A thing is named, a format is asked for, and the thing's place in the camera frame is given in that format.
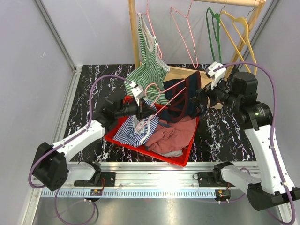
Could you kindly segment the blue white striped tank top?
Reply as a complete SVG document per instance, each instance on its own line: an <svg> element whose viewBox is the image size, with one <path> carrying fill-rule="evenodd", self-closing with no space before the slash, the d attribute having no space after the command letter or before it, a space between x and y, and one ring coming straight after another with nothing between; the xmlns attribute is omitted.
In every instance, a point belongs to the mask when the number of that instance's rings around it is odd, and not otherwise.
<svg viewBox="0 0 300 225"><path fill-rule="evenodd" d="M159 122L157 108L154 105L151 108L155 113L144 119L138 120L135 115L129 116L112 139L135 148L144 145L154 134Z"/></svg>

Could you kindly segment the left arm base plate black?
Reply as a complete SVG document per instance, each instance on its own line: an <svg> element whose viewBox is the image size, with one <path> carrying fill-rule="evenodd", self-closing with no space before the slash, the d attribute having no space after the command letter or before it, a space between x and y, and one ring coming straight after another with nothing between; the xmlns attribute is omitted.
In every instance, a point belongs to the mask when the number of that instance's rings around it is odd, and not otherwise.
<svg viewBox="0 0 300 225"><path fill-rule="evenodd" d="M114 187L115 172L95 172L90 180L77 180L74 182L75 187Z"/></svg>

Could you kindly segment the yellow plastic hanger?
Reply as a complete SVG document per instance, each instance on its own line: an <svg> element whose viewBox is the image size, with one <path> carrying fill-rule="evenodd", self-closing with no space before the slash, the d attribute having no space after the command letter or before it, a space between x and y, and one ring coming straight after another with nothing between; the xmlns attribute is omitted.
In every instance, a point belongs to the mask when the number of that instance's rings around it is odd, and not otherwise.
<svg viewBox="0 0 300 225"><path fill-rule="evenodd" d="M253 63L256 63L255 54L251 45L250 41L250 33L253 29L253 26L256 23L256 20L260 14L261 7L264 5L258 0L225 0L224 4L230 4L230 5L236 5L236 6L247 6L252 7L253 9L250 10L246 17L243 16L233 16L229 12L225 11L224 9L220 10L220 23L225 31L229 41L231 42L233 48L234 48L234 54L232 56L231 62L237 62L237 61L245 61L245 57L243 56L242 50L246 48L249 50L250 58ZM236 32L236 34L239 36L239 40L235 41L229 30L227 29L227 26L222 21L222 19L228 19Z"/></svg>

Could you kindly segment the green plastic hanger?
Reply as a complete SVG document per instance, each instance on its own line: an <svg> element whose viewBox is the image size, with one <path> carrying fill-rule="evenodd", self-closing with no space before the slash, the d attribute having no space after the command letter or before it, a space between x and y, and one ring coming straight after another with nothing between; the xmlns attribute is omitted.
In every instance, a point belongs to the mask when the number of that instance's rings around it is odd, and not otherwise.
<svg viewBox="0 0 300 225"><path fill-rule="evenodd" d="M213 41L212 37L214 37L215 42L217 43L217 52L218 52L218 62L222 62L222 53L221 53L221 41L220 41L220 14L214 13L211 7L208 7L206 10L206 25L207 25L207 32L208 32L208 38L210 43L210 50L211 55L214 61L217 61L215 53L214 53L214 47L213 47Z"/></svg>

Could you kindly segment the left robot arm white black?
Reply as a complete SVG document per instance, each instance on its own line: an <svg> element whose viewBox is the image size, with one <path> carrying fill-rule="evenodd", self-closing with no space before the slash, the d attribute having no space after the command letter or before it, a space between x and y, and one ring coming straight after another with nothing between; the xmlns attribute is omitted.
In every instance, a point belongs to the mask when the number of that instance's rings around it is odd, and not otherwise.
<svg viewBox="0 0 300 225"><path fill-rule="evenodd" d="M61 188L65 182L82 182L96 186L103 181L100 166L92 161L73 164L70 160L92 142L111 132L121 118L135 116L137 119L154 116L156 109L151 103L132 97L112 102L107 99L92 120L72 135L53 144L46 142L37 148L30 176L35 177L51 191Z"/></svg>

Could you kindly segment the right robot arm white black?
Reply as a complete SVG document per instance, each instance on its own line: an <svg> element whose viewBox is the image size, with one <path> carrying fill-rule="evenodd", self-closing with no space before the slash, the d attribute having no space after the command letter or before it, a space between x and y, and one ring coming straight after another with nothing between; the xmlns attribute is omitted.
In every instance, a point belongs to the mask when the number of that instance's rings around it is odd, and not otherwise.
<svg viewBox="0 0 300 225"><path fill-rule="evenodd" d="M277 147L275 112L257 100L258 80L249 72L233 75L232 87L225 80L217 84L209 83L198 89L190 98L200 112L207 105L221 103L233 109L234 117L244 130L254 150L260 177L256 178L238 169L231 162L214 165L212 180L217 186L232 184L247 195L248 201L256 211L296 201L300 189L291 181Z"/></svg>

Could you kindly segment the navy maroon tank top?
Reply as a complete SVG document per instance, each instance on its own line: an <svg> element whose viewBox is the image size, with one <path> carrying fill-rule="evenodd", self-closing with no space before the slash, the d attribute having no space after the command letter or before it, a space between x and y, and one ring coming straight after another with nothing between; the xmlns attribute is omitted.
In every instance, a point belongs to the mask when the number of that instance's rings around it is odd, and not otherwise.
<svg viewBox="0 0 300 225"><path fill-rule="evenodd" d="M199 109L191 101L196 96L196 91L201 88L201 75L199 71L194 72L186 79L172 79L164 82L165 98L170 105L158 113L161 120L170 123L179 122L182 118L189 116L195 118L206 113L207 107Z"/></svg>

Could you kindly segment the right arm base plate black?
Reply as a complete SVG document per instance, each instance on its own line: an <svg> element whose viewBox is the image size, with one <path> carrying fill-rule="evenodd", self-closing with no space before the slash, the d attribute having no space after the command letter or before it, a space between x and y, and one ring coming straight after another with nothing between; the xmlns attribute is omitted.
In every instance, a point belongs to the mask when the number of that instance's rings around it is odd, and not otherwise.
<svg viewBox="0 0 300 225"><path fill-rule="evenodd" d="M224 184L217 173L214 172L197 172L192 178L198 182L199 187L222 187Z"/></svg>

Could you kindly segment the red tank top grey trim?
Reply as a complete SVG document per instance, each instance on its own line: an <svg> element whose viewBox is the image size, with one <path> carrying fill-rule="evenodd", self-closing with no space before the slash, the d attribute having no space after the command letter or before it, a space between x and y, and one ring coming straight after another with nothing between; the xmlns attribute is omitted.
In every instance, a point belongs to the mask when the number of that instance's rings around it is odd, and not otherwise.
<svg viewBox="0 0 300 225"><path fill-rule="evenodd" d="M196 119L189 116L176 123L159 120L156 130L145 143L145 148L160 155L180 151L189 145L196 125Z"/></svg>

